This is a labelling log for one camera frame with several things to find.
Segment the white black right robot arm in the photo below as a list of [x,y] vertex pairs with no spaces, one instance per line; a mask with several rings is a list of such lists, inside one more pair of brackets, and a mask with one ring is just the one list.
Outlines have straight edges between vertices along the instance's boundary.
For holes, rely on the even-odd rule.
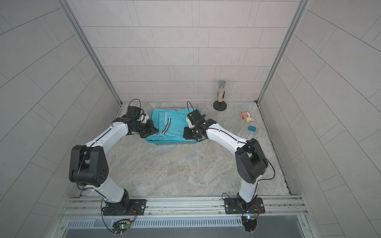
[[198,142],[204,139],[213,140],[235,156],[236,168],[242,179],[237,203],[247,213],[254,206],[259,184],[264,180],[263,175],[267,168],[273,168],[259,142],[254,138],[246,140],[234,135],[215,120],[206,120],[205,115],[201,115],[198,110],[190,112],[186,121],[188,127],[184,128],[185,139]]

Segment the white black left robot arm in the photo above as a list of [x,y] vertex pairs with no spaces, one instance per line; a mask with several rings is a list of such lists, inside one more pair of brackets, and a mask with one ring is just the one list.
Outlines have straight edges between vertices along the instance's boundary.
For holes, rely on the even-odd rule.
[[109,176],[107,152],[122,137],[137,133],[141,138],[158,132],[153,121],[146,116],[136,119],[124,115],[116,118],[98,137],[85,145],[76,145],[70,154],[69,180],[78,187],[93,189],[103,197],[104,216],[128,215],[134,210],[130,204],[129,193],[119,187]]

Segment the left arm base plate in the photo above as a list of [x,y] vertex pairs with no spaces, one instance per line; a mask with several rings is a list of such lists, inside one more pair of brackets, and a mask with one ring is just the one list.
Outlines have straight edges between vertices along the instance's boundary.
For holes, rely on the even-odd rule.
[[102,206],[103,216],[133,216],[143,215],[145,211],[146,199],[132,199],[129,202],[108,203]]

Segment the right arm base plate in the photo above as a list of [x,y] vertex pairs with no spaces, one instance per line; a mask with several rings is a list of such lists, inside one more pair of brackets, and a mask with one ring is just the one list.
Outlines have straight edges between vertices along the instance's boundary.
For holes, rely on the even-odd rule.
[[264,214],[266,212],[262,198],[255,197],[251,202],[246,203],[237,197],[223,198],[226,214]]

